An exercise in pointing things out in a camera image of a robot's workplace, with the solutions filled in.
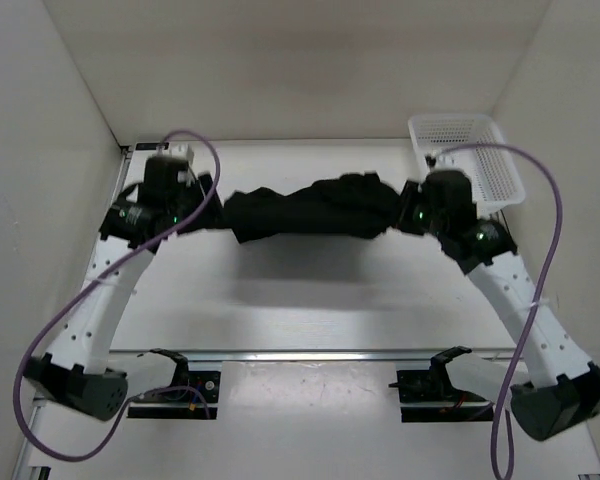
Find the black cloth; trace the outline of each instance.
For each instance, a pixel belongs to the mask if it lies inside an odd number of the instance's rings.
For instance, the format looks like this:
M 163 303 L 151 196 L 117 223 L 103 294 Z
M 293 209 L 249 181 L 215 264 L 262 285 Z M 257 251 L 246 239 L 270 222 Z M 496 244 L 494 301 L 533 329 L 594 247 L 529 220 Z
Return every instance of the black cloth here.
M 277 233 L 372 239 L 395 224 L 398 202 L 376 173 L 349 173 L 286 196 L 268 188 L 235 192 L 224 204 L 223 226 L 239 243 Z

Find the robotic arm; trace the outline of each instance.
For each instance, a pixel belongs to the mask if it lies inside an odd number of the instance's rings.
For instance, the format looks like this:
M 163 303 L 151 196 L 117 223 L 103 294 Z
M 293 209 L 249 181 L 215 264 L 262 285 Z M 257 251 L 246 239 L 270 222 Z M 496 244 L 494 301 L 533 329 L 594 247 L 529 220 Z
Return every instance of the robotic arm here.
M 144 182 L 125 189 L 107 213 L 91 266 L 93 276 L 191 213 L 209 184 L 208 176 L 193 177 L 186 159 L 151 157 Z M 134 202 L 127 197 L 136 187 Z M 221 205 L 214 200 L 202 217 L 178 234 L 205 228 L 219 218 Z M 396 228 L 434 235 L 518 341 L 535 287 L 504 227 L 477 217 L 464 174 L 436 171 L 422 184 L 408 181 Z M 129 397 L 186 385 L 187 361 L 177 353 L 153 350 L 120 364 L 108 358 L 124 309 L 156 251 L 157 247 L 142 252 L 110 277 L 111 282 L 103 281 L 78 305 L 46 353 L 29 359 L 25 377 L 46 398 L 106 421 Z M 600 368 L 571 340 L 547 305 L 538 306 L 524 358 L 528 374 L 516 374 L 505 406 L 531 437 L 544 440 L 600 412 Z M 495 401 L 505 369 L 455 347 L 432 359 L 431 373 L 443 388 Z

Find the wall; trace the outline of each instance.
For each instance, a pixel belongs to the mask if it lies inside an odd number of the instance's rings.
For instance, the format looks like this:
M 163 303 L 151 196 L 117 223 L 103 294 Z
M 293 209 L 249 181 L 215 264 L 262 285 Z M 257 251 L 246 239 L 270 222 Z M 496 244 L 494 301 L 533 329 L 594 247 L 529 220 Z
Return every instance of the wall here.
M 405 137 L 488 112 L 549 0 L 45 0 L 118 140 Z
M 44 5 L 0 0 L 0 479 L 21 444 L 11 407 L 17 364 L 80 285 L 119 166 Z
M 509 141 L 546 162 L 561 186 L 564 235 L 548 296 L 600 362 L 600 0 L 552 3 L 495 117 Z M 554 209 L 544 180 L 520 167 L 528 199 L 509 217 L 537 274 Z M 600 453 L 600 419 L 591 431 Z

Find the plastic basket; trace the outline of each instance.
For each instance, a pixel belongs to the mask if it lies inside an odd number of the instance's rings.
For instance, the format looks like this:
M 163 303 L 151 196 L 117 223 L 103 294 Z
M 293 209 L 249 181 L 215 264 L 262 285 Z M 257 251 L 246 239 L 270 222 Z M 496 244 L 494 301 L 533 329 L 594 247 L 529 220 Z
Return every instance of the plastic basket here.
M 481 114 L 416 115 L 409 133 L 423 178 L 432 170 L 425 155 L 461 143 L 506 143 L 496 123 Z M 433 169 L 457 168 L 471 179 L 478 214 L 488 216 L 507 205 L 522 203 L 524 186 L 509 152 L 466 150 L 438 158 Z

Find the purple cable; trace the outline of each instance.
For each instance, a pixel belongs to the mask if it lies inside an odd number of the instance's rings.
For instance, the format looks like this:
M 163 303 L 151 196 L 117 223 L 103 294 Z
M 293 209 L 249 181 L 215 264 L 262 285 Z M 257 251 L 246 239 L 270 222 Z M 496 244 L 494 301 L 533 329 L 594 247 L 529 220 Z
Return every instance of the purple cable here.
M 31 345 L 29 345 L 27 347 L 26 351 L 24 352 L 24 355 L 22 356 L 22 360 L 20 360 L 20 364 L 18 365 L 18 370 L 16 371 L 16 378 L 15 378 L 15 381 L 13 382 L 13 393 L 12 393 L 13 410 L 15 413 L 16 422 L 18 423 L 18 427 L 20 427 L 20 430 L 24 434 L 25 438 L 34 447 L 36 447 L 38 450 L 40 450 L 45 455 L 55 458 L 56 460 L 61 460 L 64 462 L 82 462 L 84 460 L 93 458 L 95 455 L 100 453 L 100 451 L 102 451 L 102 449 L 107 445 L 107 443 L 109 443 L 109 440 L 111 440 L 111 437 L 115 433 L 116 428 L 118 428 L 118 424 L 120 423 L 120 420 L 122 420 L 122 416 L 124 415 L 124 411 L 125 411 L 127 405 L 134 398 L 127 399 L 127 401 L 124 403 L 124 405 L 120 409 L 120 413 L 118 414 L 118 417 L 116 418 L 115 422 L 113 423 L 111 430 L 109 431 L 107 436 L 104 438 L 102 443 L 100 443 L 100 445 L 98 445 L 94 450 L 92 450 L 91 452 L 89 452 L 85 455 L 79 455 L 79 456 L 64 455 L 62 453 L 56 452 L 55 450 L 49 448 L 47 445 L 45 445 L 40 440 L 38 440 L 38 438 L 35 436 L 35 434 L 29 428 L 29 425 L 27 424 L 27 420 L 24 418 L 24 413 L 22 412 L 22 402 L 20 400 L 20 388 L 22 386 L 22 378 L 24 377 L 24 370 L 27 365 L 27 361 L 33 355 L 33 352 L 35 351 L 35 349 L 38 347 L 38 345 L 40 344 L 42 339 L 51 331 L 51 329 L 53 327 L 55 327 L 60 322 L 60 320 L 62 320 L 64 318 L 64 316 L 67 315 L 67 313 L 69 313 L 76 305 L 78 305 L 82 300 L 84 300 L 86 297 L 88 297 L 96 288 L 98 288 L 98 286 L 101 284 L 100 280 L 107 278 L 109 275 L 111 275 L 113 272 L 118 270 L 122 265 L 124 265 L 126 262 L 128 262 L 129 260 L 134 258 L 136 255 L 138 255 L 141 252 L 148 250 L 152 247 L 155 247 L 162 240 L 167 238 L 172 233 L 175 233 L 177 230 L 181 229 L 182 227 L 189 225 L 196 218 L 198 218 L 198 216 L 203 212 L 203 210 L 207 207 L 207 205 L 213 198 L 213 196 L 216 192 L 216 189 L 218 188 L 218 183 L 220 182 L 220 157 L 218 156 L 218 152 L 216 151 L 215 147 L 211 144 L 211 142 L 209 142 L 209 140 L 207 140 L 205 137 L 203 137 L 202 135 L 200 135 L 198 133 L 192 132 L 191 130 L 174 130 L 172 132 L 169 132 L 162 139 L 161 143 L 164 144 L 164 143 L 168 142 L 176 135 L 188 135 L 190 137 L 193 137 L 194 139 L 202 142 L 204 144 L 204 146 L 209 149 L 209 152 L 211 152 L 211 155 L 213 156 L 213 160 L 216 164 L 216 171 L 215 171 L 215 175 L 213 178 L 213 183 L 211 184 L 211 188 L 209 189 L 209 193 L 207 194 L 207 196 L 202 200 L 202 203 L 200 203 L 198 208 L 196 208 L 195 211 L 191 215 L 189 215 L 184 220 L 182 220 L 182 222 L 174 225 L 173 227 L 169 228 L 168 230 L 162 232 L 160 235 L 157 235 L 156 237 L 152 238 L 151 240 L 148 240 L 147 242 L 138 246 L 138 248 L 136 248 L 135 250 L 129 252 L 128 254 L 124 255 L 120 259 L 113 262 L 111 264 L 111 266 L 109 266 L 100 275 L 98 275 L 96 280 L 92 281 L 80 293 L 78 293 L 78 295 L 76 295 L 73 300 L 71 300 L 62 310 L 60 310 L 58 312 L 58 314 L 55 317 L 53 317 L 51 319 L 51 321 L 49 323 L 47 323 L 42 328 L 42 330 L 40 330 L 40 333 L 38 333 L 38 335 L 36 335 L 36 337 L 31 342 Z M 200 392 L 198 392 L 193 387 L 187 387 L 187 386 L 165 387 L 165 388 L 161 388 L 161 389 L 157 389 L 157 390 L 152 390 L 151 392 L 148 392 L 148 393 L 167 393 L 167 392 L 175 391 L 175 390 L 188 390 L 188 391 L 191 391 L 194 393 L 197 392 L 198 396 L 202 400 L 202 403 L 205 405 L 205 410 L 207 412 L 207 416 L 209 416 L 209 409 L 207 407 L 207 402 L 202 397 Z
M 522 333 L 520 334 L 520 340 L 518 340 L 518 344 L 516 345 L 516 348 L 513 352 L 513 356 L 511 357 L 511 362 L 509 363 L 509 367 L 507 368 L 507 373 L 504 376 L 502 386 L 500 387 L 500 393 L 498 394 L 498 400 L 496 401 L 495 405 L 493 424 L 491 425 L 491 468 L 493 469 L 493 474 L 498 480 L 511 480 L 511 477 L 513 476 L 514 450 L 513 431 L 511 430 L 511 414 L 508 411 L 506 412 L 506 422 L 507 439 L 509 443 L 509 465 L 507 467 L 507 472 L 505 473 L 504 477 L 501 475 L 500 468 L 498 466 L 498 430 L 500 428 L 500 419 L 502 418 L 502 410 L 504 409 L 507 391 L 509 390 L 509 387 L 511 385 L 511 380 L 513 379 L 516 366 L 518 365 L 520 357 L 522 356 L 522 350 L 524 349 L 524 345 L 527 342 L 527 338 L 529 338 L 531 328 L 533 327 L 533 322 L 536 319 L 536 314 L 538 313 L 538 301 L 540 300 L 540 296 L 542 295 L 542 289 L 544 288 L 544 282 L 547 279 L 547 274 L 549 273 L 549 267 L 551 266 L 551 262 L 553 261 L 553 256 L 555 255 L 556 250 L 558 248 L 558 241 L 560 240 L 560 233 L 562 232 L 562 196 L 560 195 L 560 189 L 558 188 L 558 184 L 556 183 L 556 180 L 555 178 L 553 178 L 553 175 L 551 174 L 549 169 L 545 165 L 543 165 L 538 159 L 536 159 L 535 157 L 533 157 L 532 155 L 520 148 L 499 143 L 467 143 L 463 145 L 458 145 L 457 147 L 448 148 L 442 151 L 439 155 L 447 155 L 449 153 L 459 152 L 462 150 L 475 150 L 479 148 L 495 148 L 497 150 L 506 150 L 508 152 L 515 153 L 531 162 L 538 168 L 538 170 L 542 172 L 545 178 L 549 181 L 549 185 L 551 185 L 551 190 L 553 191 L 553 198 L 555 199 L 556 204 L 556 223 L 553 229 L 553 238 L 551 239 L 551 245 L 549 246 L 549 251 L 547 252 L 547 256 L 545 257 L 544 263 L 542 264 L 542 268 L 540 269 L 540 275 L 538 276 L 536 290 L 533 293 L 533 300 L 531 301 L 529 315 L 527 316 L 524 328 L 522 329 Z

